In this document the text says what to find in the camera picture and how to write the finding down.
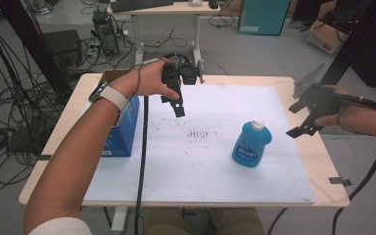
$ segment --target cardboard box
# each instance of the cardboard box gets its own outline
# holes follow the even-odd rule
[[[105,70],[100,81],[111,82],[127,73],[128,70]],[[138,113],[139,97],[135,96],[120,115],[118,122],[112,126],[102,157],[131,156]]]
[[[324,3],[320,6],[318,18],[322,19],[329,11],[335,8],[336,1]],[[329,54],[340,51],[348,35],[337,28],[316,20],[309,28],[307,41]]]

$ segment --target bottle cap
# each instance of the bottle cap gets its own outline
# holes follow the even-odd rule
[[[264,121],[258,117],[253,118],[252,128],[256,131],[261,131],[264,129]]]

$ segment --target blue box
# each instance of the blue box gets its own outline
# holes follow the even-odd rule
[[[280,35],[290,0],[243,0],[240,34]]]
[[[111,82],[127,72],[128,70],[105,70],[101,81]],[[102,152],[102,157],[111,158],[131,156],[138,113],[139,97],[134,96],[121,114],[117,125],[112,126]]]

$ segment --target hand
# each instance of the hand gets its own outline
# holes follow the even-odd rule
[[[334,89],[341,94],[350,94],[342,86],[326,85],[325,87]],[[339,114],[319,117],[314,124],[319,126],[341,125],[355,132],[376,136],[376,110],[360,104],[346,103],[341,105]]]
[[[110,86],[123,94],[126,98],[129,98],[133,94],[140,96],[160,94],[171,100],[177,100],[179,99],[178,93],[167,88],[162,83],[162,70],[165,63],[172,63],[172,61],[160,59],[147,66],[143,66],[141,69],[133,69],[128,74],[111,82]]]

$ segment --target blue bottle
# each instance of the blue bottle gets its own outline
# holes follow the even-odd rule
[[[264,126],[264,121],[254,118],[243,125],[232,158],[239,165],[256,167],[263,156],[265,145],[270,142],[271,134]]]

